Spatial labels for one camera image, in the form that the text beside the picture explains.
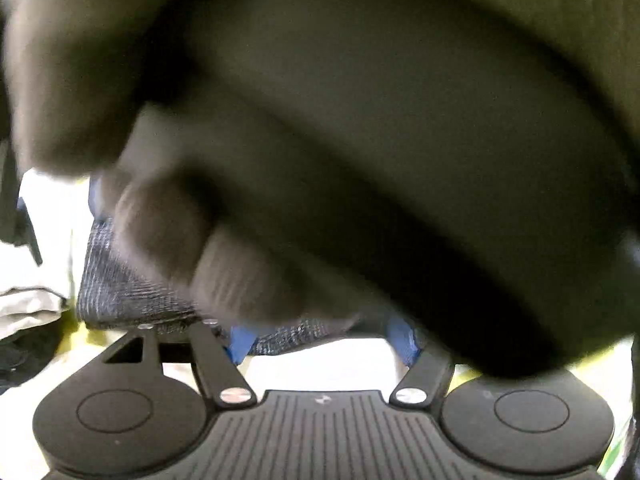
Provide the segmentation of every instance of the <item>gray fabric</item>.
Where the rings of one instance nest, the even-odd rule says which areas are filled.
[[[141,323],[157,325],[161,334],[180,333],[198,319],[194,303],[162,285],[139,278],[119,261],[112,246],[112,221],[92,226],[76,316],[101,330],[127,329]],[[252,355],[278,355],[328,337],[343,335],[353,323],[303,320],[295,326],[261,333]]]

